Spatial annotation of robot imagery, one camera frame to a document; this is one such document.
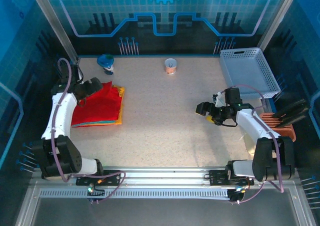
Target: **vent grille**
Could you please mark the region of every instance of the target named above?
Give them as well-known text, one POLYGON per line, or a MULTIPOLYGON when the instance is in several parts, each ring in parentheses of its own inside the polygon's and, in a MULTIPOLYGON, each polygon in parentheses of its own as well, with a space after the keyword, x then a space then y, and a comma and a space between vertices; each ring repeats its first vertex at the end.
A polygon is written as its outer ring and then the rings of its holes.
MULTIPOLYGON (((105 189, 105 195, 88 196, 86 189, 41 189, 40 198, 105 198, 113 189, 105 189)), ((226 189, 119 189, 112 198, 118 199, 219 199, 228 200, 226 189)))

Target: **metal frame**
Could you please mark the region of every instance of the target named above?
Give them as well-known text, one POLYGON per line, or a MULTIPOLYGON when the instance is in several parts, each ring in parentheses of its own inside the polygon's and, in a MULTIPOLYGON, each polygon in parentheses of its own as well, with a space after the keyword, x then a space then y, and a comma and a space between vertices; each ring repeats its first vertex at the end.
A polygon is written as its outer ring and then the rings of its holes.
POLYGON ((268 29, 263 33, 263 35, 257 45, 262 51, 264 51, 266 49, 272 36, 274 35, 278 26, 280 25, 280 23, 284 19, 284 16, 285 16, 286 12, 288 11, 289 7, 291 6, 292 2, 293 2, 293 0, 283 0, 282 1, 282 4, 281 4, 277 14, 275 15, 273 21, 271 21, 271 23, 269 24, 268 29))
POLYGON ((40 6, 42 12, 44 13, 46 19, 48 20, 49 24, 51 25, 52 29, 54 30, 56 36, 58 37, 61 45, 67 52, 70 60, 73 63, 77 63, 78 55, 76 50, 71 44, 71 41, 63 28, 55 10, 53 9, 52 5, 50 4, 49 0, 36 0, 38 5, 40 6))
MULTIPOLYGON (((105 167, 106 170, 122 170, 126 172, 127 178, 123 183, 122 189, 194 189, 196 191, 208 191, 218 189, 234 189, 232 186, 210 186, 209 180, 204 179, 204 175, 209 170, 224 170, 222 167, 212 168, 119 168, 119 167, 105 167)), ((32 225, 34 216, 37 213, 37 205, 39 198, 42 197, 41 192, 45 189, 56 190, 86 190, 86 187, 75 185, 76 179, 71 179, 70 183, 66 184, 61 181, 59 177, 52 181, 42 180, 41 171, 37 170, 32 175, 29 188, 25 195, 22 207, 16 222, 16 226, 30 226, 32 225)), ((260 186, 256 182, 252 189, 258 189, 260 186)), ((309 208, 307 198, 304 194, 303 188, 299 178, 292 181, 284 181, 284 188, 289 190, 292 199, 292 205, 296 213, 298 222, 301 226, 315 226, 311 209, 309 208)), ((264 189, 274 189, 271 184, 265 184, 264 189)), ((53 196, 50 198, 69 198, 68 196, 53 196)))

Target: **table surface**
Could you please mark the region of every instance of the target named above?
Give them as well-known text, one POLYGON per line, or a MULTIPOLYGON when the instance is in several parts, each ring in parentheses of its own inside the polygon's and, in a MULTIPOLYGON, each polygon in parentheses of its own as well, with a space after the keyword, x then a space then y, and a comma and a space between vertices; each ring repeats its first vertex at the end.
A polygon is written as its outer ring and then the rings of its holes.
POLYGON ((71 129, 82 156, 121 167, 224 166, 228 160, 249 159, 240 127, 216 126, 194 112, 227 87, 219 59, 176 58, 173 75, 165 73, 165 59, 115 58, 113 76, 96 58, 80 60, 85 80, 112 80, 126 91, 122 125, 71 129))

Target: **blue plastic basket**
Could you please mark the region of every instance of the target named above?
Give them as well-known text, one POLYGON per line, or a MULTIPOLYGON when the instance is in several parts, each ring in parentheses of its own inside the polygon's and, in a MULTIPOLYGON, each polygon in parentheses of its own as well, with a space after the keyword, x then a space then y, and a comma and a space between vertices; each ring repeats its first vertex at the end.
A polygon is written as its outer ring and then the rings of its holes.
MULTIPOLYGON (((246 84, 259 90, 264 98, 272 98, 280 87, 260 48, 222 50, 220 65, 228 87, 246 84)), ((255 91, 240 87, 242 99, 261 98, 255 91)))

